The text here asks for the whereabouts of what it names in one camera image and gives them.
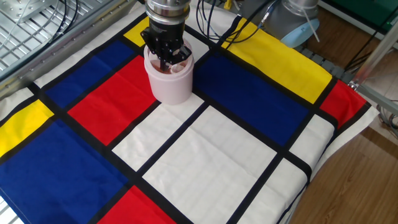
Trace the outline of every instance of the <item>metal pole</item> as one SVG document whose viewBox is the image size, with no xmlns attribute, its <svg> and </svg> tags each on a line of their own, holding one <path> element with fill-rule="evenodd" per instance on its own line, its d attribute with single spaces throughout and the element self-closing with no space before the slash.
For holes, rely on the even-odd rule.
<svg viewBox="0 0 398 224">
<path fill-rule="evenodd" d="M 398 22 L 394 24 L 391 30 L 386 34 L 378 47 L 373 51 L 369 58 L 365 61 L 353 80 L 348 84 L 352 89 L 356 90 L 363 81 L 371 74 L 374 67 L 387 54 L 391 47 L 398 40 Z"/>
</svg>

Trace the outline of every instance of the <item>cable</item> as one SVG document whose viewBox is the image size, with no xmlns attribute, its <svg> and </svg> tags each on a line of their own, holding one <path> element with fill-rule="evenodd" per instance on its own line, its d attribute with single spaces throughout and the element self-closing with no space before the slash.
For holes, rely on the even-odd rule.
<svg viewBox="0 0 398 224">
<path fill-rule="evenodd" d="M 225 42 L 230 43 L 230 45 L 231 45 L 231 44 L 235 44 L 235 43 L 244 42 L 244 41 L 250 39 L 250 38 L 261 28 L 261 25 L 259 25 L 259 27 L 258 27 L 251 35 L 249 35 L 249 37 L 246 37 L 246 38 L 243 39 L 243 40 L 236 40 L 236 39 L 240 36 L 242 30 L 253 20 L 253 18 L 256 16 L 256 14 L 258 14 L 258 13 L 268 4 L 269 1 L 270 1 L 270 0 L 267 0 L 267 1 L 265 1 L 262 5 L 260 5 L 260 7 L 257 8 L 257 9 L 249 16 L 249 18 L 248 18 L 247 21 L 243 24 L 243 26 L 240 28 L 240 30 L 236 30 L 235 32 L 233 32 L 233 33 L 231 33 L 229 36 L 227 36 L 226 38 L 222 38 L 222 36 L 219 35 L 219 34 L 217 34 L 217 33 L 215 32 L 215 30 L 211 27 L 211 15 L 212 15 L 212 13 L 213 13 L 213 11 L 214 11 L 215 1 L 213 1 L 213 4 L 211 5 L 209 20 L 207 20 L 207 19 L 206 19 L 206 14 L 205 14 L 204 2 L 203 2 L 203 0 L 199 0 L 199 1 L 198 1 L 198 5 L 197 5 L 197 24 L 198 24 L 199 30 L 200 30 L 200 32 L 201 32 L 207 39 L 210 39 L 210 40 L 223 40 L 223 41 L 225 41 Z M 277 1 L 278 1 L 278 0 L 275 0 L 275 1 L 269 6 L 269 8 L 267 9 L 267 12 L 269 12 L 270 7 L 271 7 L 271 9 L 273 8 L 273 5 L 274 5 L 275 2 L 277 2 Z M 203 27 L 204 27 L 203 18 L 204 18 L 205 21 L 207 21 L 207 23 L 208 23 L 207 34 L 206 34 L 205 31 L 202 30 L 202 28 L 200 27 L 198 14 L 200 14 L 200 17 L 201 17 L 201 19 L 202 19 L 202 25 L 203 25 Z M 217 38 L 214 38 L 214 35 L 212 35 L 212 36 L 210 35 L 210 29 L 215 33 L 215 36 L 217 36 Z"/>
<path fill-rule="evenodd" d="M 376 106 L 376 109 L 380 112 L 379 119 L 381 123 L 384 123 L 387 127 L 391 129 L 391 133 L 396 136 L 398 139 L 398 124 L 394 123 L 394 119 L 398 118 L 398 116 L 391 114 L 390 117 L 387 117 L 386 111 L 380 105 Z"/>
<path fill-rule="evenodd" d="M 78 14 L 78 8 L 79 8 L 79 5 L 78 5 L 79 0 L 75 0 L 75 1 L 76 1 L 75 14 L 73 15 L 73 18 L 70 21 L 68 27 L 65 29 L 64 33 L 67 33 L 72 28 L 73 23 L 76 21 L 77 14 Z"/>
<path fill-rule="evenodd" d="M 398 10 L 398 6 L 387 16 L 387 18 L 381 23 L 381 25 L 376 28 L 373 35 L 368 39 L 368 41 L 362 46 L 362 48 L 358 51 L 358 53 L 356 53 L 356 55 L 345 66 L 344 71 L 349 70 L 350 67 L 352 67 L 352 64 L 356 63 L 356 57 L 358 57 L 360 55 L 360 53 L 366 48 L 366 46 L 368 46 L 370 44 L 370 42 L 373 40 L 373 38 L 376 36 L 376 34 L 380 32 L 383 25 L 396 13 L 397 10 Z"/>
<path fill-rule="evenodd" d="M 269 1 L 270 1 L 270 0 L 265 0 L 265 1 L 260 5 L 260 7 L 258 7 L 258 8 L 249 16 L 249 18 L 248 18 L 247 21 L 243 24 L 243 26 L 242 26 L 242 28 L 239 30 L 239 32 L 234 36 L 234 38 L 232 39 L 232 41 L 229 42 L 227 48 L 225 48 L 226 50 L 228 50 L 228 48 L 234 43 L 234 41 L 236 40 L 236 38 L 239 37 L 239 34 L 242 32 L 242 30 L 253 20 L 253 18 L 257 15 L 257 13 L 259 13 L 261 10 L 263 10 L 264 7 L 267 6 L 267 4 L 269 3 Z M 261 24 L 258 25 L 257 30 L 256 30 L 251 36 L 253 36 L 253 35 L 258 31 L 258 29 L 260 28 L 260 26 L 261 26 Z"/>
<path fill-rule="evenodd" d="M 62 30 L 62 26 L 64 25 L 64 23 L 65 23 L 65 21 L 67 19 L 67 10 L 68 10 L 67 0 L 65 0 L 65 4 L 64 5 L 65 5 L 65 9 L 63 10 L 63 18 L 62 18 L 61 24 L 58 27 L 57 31 L 55 31 L 54 36 L 57 35 L 57 34 L 63 35 L 63 32 L 61 33 L 60 31 Z"/>
<path fill-rule="evenodd" d="M 213 4 L 211 5 L 211 9 L 210 9 L 209 20 L 207 22 L 207 38 L 210 37 L 210 21 L 211 21 L 211 16 L 213 15 L 213 10 L 214 10 L 215 6 L 216 6 L 216 0 L 213 0 Z"/>
</svg>

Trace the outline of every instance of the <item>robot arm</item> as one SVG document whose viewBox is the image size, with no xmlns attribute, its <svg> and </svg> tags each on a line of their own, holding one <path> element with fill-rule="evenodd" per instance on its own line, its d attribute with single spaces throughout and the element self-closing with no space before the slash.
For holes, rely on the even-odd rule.
<svg viewBox="0 0 398 224">
<path fill-rule="evenodd" d="M 191 50 L 184 46 L 182 35 L 188 17 L 190 0 L 147 0 L 149 27 L 141 36 L 149 50 L 160 59 L 160 69 L 166 70 L 186 60 Z"/>
</svg>

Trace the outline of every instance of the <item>mondrian pattern cloth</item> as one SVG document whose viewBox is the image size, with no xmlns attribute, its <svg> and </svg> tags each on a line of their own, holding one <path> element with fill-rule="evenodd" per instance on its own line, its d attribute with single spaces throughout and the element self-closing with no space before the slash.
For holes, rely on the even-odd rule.
<svg viewBox="0 0 398 224">
<path fill-rule="evenodd" d="M 263 31 L 227 50 L 204 38 L 195 5 L 194 91 L 180 105 L 151 92 L 142 6 L 0 101 L 0 196 L 22 222 L 285 223 L 377 115 Z M 244 22 L 221 9 L 213 20 L 219 34 Z"/>
</svg>

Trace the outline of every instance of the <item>red square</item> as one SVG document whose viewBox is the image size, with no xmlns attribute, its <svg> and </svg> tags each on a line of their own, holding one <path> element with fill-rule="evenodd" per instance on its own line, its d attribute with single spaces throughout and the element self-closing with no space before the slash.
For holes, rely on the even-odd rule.
<svg viewBox="0 0 398 224">
<path fill-rule="evenodd" d="M 136 186 L 133 186 L 98 223 L 171 224 L 175 222 Z"/>
<path fill-rule="evenodd" d="M 137 56 L 68 114 L 108 145 L 155 100 L 144 68 L 144 58 Z"/>
<path fill-rule="evenodd" d="M 338 129 L 340 129 L 365 103 L 364 98 L 348 87 L 347 84 L 338 80 L 320 109 L 336 118 Z"/>
</svg>

